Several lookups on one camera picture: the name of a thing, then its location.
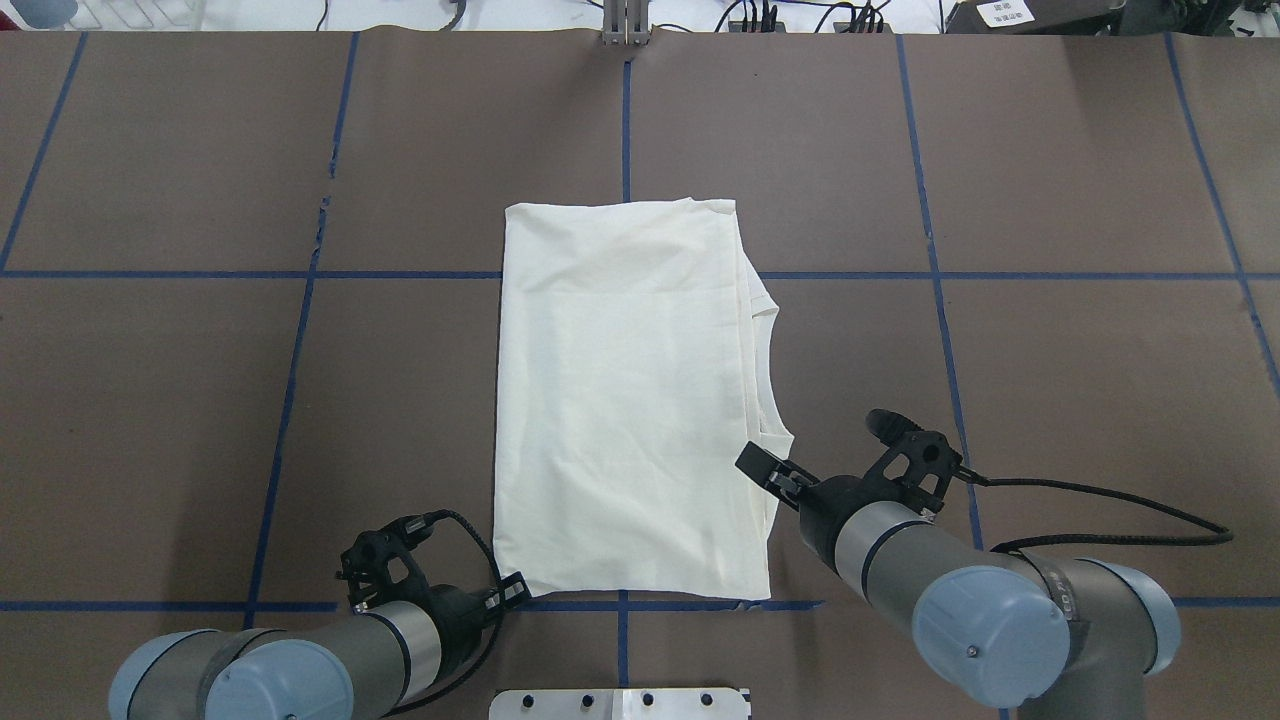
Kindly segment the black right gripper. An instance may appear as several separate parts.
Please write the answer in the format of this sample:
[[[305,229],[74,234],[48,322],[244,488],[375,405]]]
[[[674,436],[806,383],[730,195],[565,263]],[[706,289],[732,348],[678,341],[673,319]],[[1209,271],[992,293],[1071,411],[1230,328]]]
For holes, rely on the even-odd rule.
[[[881,537],[901,519],[901,491],[888,480],[841,475],[822,480],[788,459],[748,442],[735,466],[786,506],[799,506],[805,544],[840,577],[861,577]]]

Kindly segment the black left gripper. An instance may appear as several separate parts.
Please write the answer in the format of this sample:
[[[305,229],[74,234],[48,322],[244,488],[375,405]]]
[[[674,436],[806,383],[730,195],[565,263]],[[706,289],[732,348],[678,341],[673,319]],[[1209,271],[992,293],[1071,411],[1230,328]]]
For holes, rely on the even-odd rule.
[[[502,577],[492,589],[433,587],[430,616],[442,646],[436,680],[454,675],[477,652],[483,632],[492,625],[493,612],[511,612],[530,600],[531,592],[521,571]]]

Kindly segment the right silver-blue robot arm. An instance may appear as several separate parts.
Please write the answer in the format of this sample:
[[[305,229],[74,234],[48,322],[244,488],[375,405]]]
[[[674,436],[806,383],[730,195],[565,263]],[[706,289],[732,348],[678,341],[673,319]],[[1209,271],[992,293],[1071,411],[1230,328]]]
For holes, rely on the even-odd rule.
[[[1170,594],[1096,559],[979,551],[938,528],[923,488],[963,470],[941,433],[910,430],[861,477],[819,479],[749,443],[737,469],[799,515],[805,544],[908,635],[929,669],[1020,719],[1143,719],[1146,680],[1183,632]]]

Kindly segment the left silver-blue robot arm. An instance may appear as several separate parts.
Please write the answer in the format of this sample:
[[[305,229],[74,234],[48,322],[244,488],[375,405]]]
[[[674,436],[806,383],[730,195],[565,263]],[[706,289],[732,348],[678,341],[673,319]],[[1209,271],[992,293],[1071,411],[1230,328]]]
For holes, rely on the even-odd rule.
[[[439,584],[357,603],[310,632],[197,629],[154,638],[116,670],[113,719],[384,719],[451,692],[530,600],[520,573],[490,589]]]

